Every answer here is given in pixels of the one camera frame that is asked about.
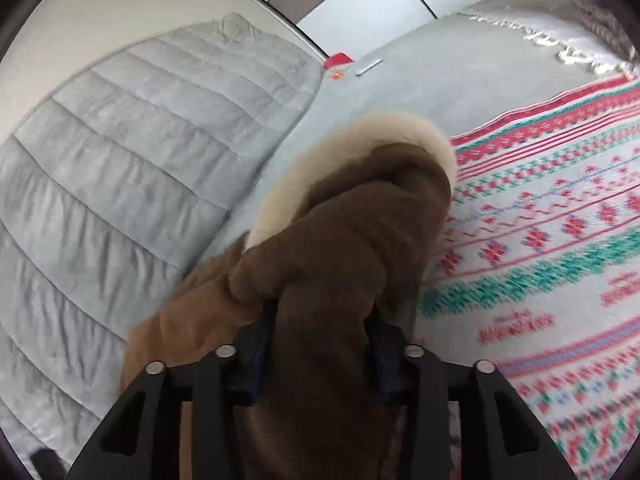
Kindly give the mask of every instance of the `tan fabric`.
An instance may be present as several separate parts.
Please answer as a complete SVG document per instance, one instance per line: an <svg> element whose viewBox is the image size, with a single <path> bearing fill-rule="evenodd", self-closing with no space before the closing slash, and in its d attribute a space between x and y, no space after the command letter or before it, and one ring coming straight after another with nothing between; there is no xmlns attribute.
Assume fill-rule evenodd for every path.
<svg viewBox="0 0 640 480"><path fill-rule="evenodd" d="M449 202L424 150L375 149L313 186L284 231L243 254L238 240L194 270L131 332L122 385L151 360L200 359L279 298L264 397L236 412L251 476L378 478L391 424L367 385L364 319L409 299Z"/></svg>

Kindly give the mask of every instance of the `gray bed sheet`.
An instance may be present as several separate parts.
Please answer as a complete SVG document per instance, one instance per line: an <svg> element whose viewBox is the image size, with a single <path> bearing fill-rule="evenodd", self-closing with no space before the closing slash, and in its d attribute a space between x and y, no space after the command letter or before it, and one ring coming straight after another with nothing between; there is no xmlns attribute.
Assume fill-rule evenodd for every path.
<svg viewBox="0 0 640 480"><path fill-rule="evenodd" d="M306 111L322 67L238 14L63 84L0 147L0 426L71 463L153 314Z"/></svg>
<svg viewBox="0 0 640 480"><path fill-rule="evenodd" d="M596 79L583 67L560 63L558 51L523 41L519 31L453 14L348 66L340 80L326 74L311 108L201 260L222 252L251 226L265 193L298 155L361 114L402 110L454 136ZM383 62L355 75L376 59Z"/></svg>

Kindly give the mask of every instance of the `brown garment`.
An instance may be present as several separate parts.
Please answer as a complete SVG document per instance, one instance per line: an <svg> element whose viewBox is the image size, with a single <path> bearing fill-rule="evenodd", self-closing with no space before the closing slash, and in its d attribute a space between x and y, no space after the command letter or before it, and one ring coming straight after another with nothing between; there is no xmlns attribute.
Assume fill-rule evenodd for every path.
<svg viewBox="0 0 640 480"><path fill-rule="evenodd" d="M284 231L194 270L131 332L122 385L149 361L192 362L229 343L279 298L264 397L238 412L242 452L262 478L377 478L388 420L366 383L364 319L409 300L449 202L424 150L373 150L315 184Z"/></svg>

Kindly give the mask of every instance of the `green stripe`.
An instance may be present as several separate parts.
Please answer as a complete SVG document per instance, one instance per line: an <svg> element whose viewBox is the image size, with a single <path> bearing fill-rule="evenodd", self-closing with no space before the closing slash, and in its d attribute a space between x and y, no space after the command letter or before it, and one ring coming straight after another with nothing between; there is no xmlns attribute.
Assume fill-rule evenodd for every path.
<svg viewBox="0 0 640 480"><path fill-rule="evenodd" d="M612 95L619 95L619 94L623 94L625 92L629 92L635 88L637 88L638 86L640 86L640 79L635 81L632 85L627 86L623 89L616 89L616 90L611 90L611 91L607 91L604 92L602 94L598 94L595 96L590 96L582 101L578 101L577 103L574 103L570 106L567 106L566 108L560 108L560 109L556 109L553 112L550 112L547 115L541 116L541 117L536 117L533 119L529 119L527 121L523 121L520 123L516 123L516 124L512 124L511 126L507 126L504 129L501 130L497 130L496 132L494 132L493 134L491 134L489 137L483 137L482 139L477 140L476 142L474 142L473 144L468 144L468 145L464 145L464 146L460 146L459 148L456 149L457 153L462 153L462 152L466 152L467 150L471 150L476 146L479 146L480 144L484 144L485 142L488 142L489 140L493 140L496 137L500 137L504 134L509 133L510 131L516 130L517 128L521 128L523 126L528 126L529 124L533 124L533 123L539 123L542 121L546 121L548 119L552 119L558 115L562 115L567 113L570 110L575 110L576 108L579 108L581 106L584 106L585 104L591 103L593 101L597 101L598 99L602 99L605 97L609 97Z"/></svg>
<svg viewBox="0 0 640 480"><path fill-rule="evenodd" d="M640 254L640 224L601 242L566 251L553 260L515 267L501 276L472 282L454 282L442 288L424 288L418 310L424 317L463 314L467 310L492 309L501 302L517 303L531 294L551 292L561 285L577 283L606 267L621 265Z"/></svg>
<svg viewBox="0 0 640 480"><path fill-rule="evenodd" d="M454 189L454 194L456 195L456 203L464 203L467 200L475 200L477 198L480 197L487 197L487 196L491 196L494 193L498 193L498 192L502 192L508 189L513 189L515 187L520 186L521 184L527 184L529 182L532 182L533 179L535 178L541 178L543 176L545 176L546 174L553 174L558 170L564 170L565 168L568 168L569 166L573 166L575 164L578 163L578 161L580 160L587 160L588 158L591 158L592 156L596 156L599 155L601 153L604 153L608 150L610 150L611 148L616 148L618 146L621 146L622 144L626 144L627 142L631 141L631 140L638 140L640 138L640 133L636 132L633 133L629 136L626 137L622 137L621 139L617 139L614 140L613 142L610 142L609 144L605 144L604 146L601 146L599 148L594 148L592 150L589 150L587 153L584 153L582 155L579 156L572 156L572 158L566 162L561 162L560 164L558 164L557 166L551 166L549 165L548 168L546 168L546 170L544 171L536 171L536 173L534 173L533 175L526 175L521 179L518 180L510 180L508 183L506 184L499 184L498 186L494 187L494 188L489 188L488 186L486 186L486 184L491 181L491 180L500 180L502 177L504 176L510 176L513 173L515 173L516 171L521 171L522 173L525 173L527 171L528 168L537 168L540 164L545 163L545 164L549 164L550 161L559 158L562 155L568 155L569 153L571 153L574 150L580 150L581 147L583 146L587 146L588 144L591 144L595 141L598 140L603 140L613 134L616 133L620 133L620 132L624 132L625 130L628 130L630 128L634 128L636 126L640 125L640 120L638 121L634 121L632 123L625 123L619 126L614 126L612 128L610 128L609 130L605 130L604 132L601 132L599 134L595 134L594 136L588 137L587 139L581 140L580 142L577 142L575 144L572 144L571 146L567 146L565 148L562 148L561 150L557 150L553 153L550 154L546 154L540 158L534 158L533 160L530 160L528 162L526 162L525 164L522 161L518 161L514 166L510 166L505 168L504 170L501 171L495 171L493 173L491 173L490 175L485 175L482 178L480 178L479 180L472 180L472 181L468 181L465 182L464 186L458 186ZM481 192L475 192L473 191L475 189L476 186L479 185L483 185L484 186L484 191ZM469 190L469 191L473 191L468 197L463 197L462 196L462 192L464 190Z"/></svg>

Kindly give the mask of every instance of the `christmas blanket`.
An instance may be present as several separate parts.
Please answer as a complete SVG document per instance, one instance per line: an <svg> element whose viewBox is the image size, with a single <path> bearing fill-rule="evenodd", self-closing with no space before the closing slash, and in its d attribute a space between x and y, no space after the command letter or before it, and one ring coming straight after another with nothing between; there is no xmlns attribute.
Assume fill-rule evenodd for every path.
<svg viewBox="0 0 640 480"><path fill-rule="evenodd" d="M495 362L577 477L608 479L640 430L640 80L588 84L453 143L416 339Z"/></svg>

